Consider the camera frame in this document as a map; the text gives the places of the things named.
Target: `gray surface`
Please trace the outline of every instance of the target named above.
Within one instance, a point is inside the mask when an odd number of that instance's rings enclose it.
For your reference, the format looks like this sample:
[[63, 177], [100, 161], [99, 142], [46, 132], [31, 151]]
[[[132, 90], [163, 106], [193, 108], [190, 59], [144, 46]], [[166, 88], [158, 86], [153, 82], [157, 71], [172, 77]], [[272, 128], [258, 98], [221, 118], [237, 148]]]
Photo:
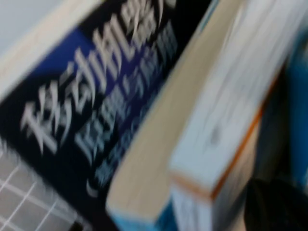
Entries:
[[[0, 56], [62, 1], [0, 0]], [[75, 218], [65, 202], [0, 153], [0, 231], [67, 231]]]
[[63, 0], [0, 0], [0, 56]]
[[0, 231], [67, 231], [77, 215], [0, 153]]

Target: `orange stripe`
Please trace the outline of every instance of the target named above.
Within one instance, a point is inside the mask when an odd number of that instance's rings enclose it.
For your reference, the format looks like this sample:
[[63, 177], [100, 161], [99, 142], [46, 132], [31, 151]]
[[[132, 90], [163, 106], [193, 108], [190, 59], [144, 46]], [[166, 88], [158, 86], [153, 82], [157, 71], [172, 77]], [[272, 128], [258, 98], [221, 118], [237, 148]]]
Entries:
[[180, 173], [173, 172], [173, 173], [171, 173], [171, 178], [175, 183], [177, 183], [178, 185], [182, 186], [184, 189], [187, 189], [188, 191], [190, 191], [191, 193], [195, 194], [196, 196], [198, 196], [200, 198], [209, 199], [209, 200], [215, 200], [216, 199], [216, 197], [218, 196], [222, 186], [225, 184], [228, 175], [231, 173], [231, 171], [233, 170], [237, 161], [239, 160], [241, 154], [243, 153], [243, 150], [244, 150], [251, 134], [253, 133], [254, 129], [257, 127], [258, 122], [260, 121], [260, 119], [262, 117], [264, 108], [268, 104], [270, 95], [272, 94], [274, 87], [277, 85], [277, 82], [279, 80], [279, 76], [281, 75], [283, 70], [284, 70], [284, 68], [277, 75], [277, 77], [275, 77], [272, 85], [269, 88], [269, 91], [267, 93], [265, 101], [262, 103], [262, 106], [258, 109], [258, 111], [257, 111], [257, 113], [256, 113], [256, 115], [253, 119], [253, 122], [251, 123], [251, 126], [249, 127], [248, 132], [246, 133], [245, 138], [243, 139], [242, 143], [239, 145], [237, 151], [235, 152], [233, 160], [229, 164], [229, 166], [226, 169], [226, 171], [224, 172], [223, 176], [220, 178], [220, 180], [217, 183], [214, 190], [212, 192], [210, 192], [209, 189], [202, 188], [199, 184], [197, 184], [196, 182], [182, 176]]

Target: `dark blue book cover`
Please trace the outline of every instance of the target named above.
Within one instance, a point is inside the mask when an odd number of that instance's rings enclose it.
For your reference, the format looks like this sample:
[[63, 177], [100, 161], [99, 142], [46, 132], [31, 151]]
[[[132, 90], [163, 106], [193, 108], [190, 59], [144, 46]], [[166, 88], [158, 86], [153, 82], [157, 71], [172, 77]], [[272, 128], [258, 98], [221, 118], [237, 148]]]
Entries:
[[210, 0], [107, 0], [0, 105], [0, 136], [97, 230], [121, 158]]

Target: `blue book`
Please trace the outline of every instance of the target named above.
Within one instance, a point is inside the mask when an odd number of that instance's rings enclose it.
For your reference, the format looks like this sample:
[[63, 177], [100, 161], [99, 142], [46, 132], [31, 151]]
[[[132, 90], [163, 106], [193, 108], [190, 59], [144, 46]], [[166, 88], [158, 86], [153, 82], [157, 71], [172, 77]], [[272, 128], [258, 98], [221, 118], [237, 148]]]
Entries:
[[290, 155], [293, 179], [308, 184], [308, 30], [295, 43], [287, 68], [290, 117]]

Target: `light blue cover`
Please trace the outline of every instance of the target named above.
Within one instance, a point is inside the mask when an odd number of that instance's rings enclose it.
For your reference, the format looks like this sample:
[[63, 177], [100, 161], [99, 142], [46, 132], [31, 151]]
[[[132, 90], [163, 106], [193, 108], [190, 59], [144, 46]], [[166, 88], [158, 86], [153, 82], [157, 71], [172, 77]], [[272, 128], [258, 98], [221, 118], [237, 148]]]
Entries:
[[112, 215], [112, 220], [121, 231], [177, 231], [176, 220], [171, 202], [162, 212], [155, 223], [145, 223], [140, 220], [124, 218], [120, 215]]

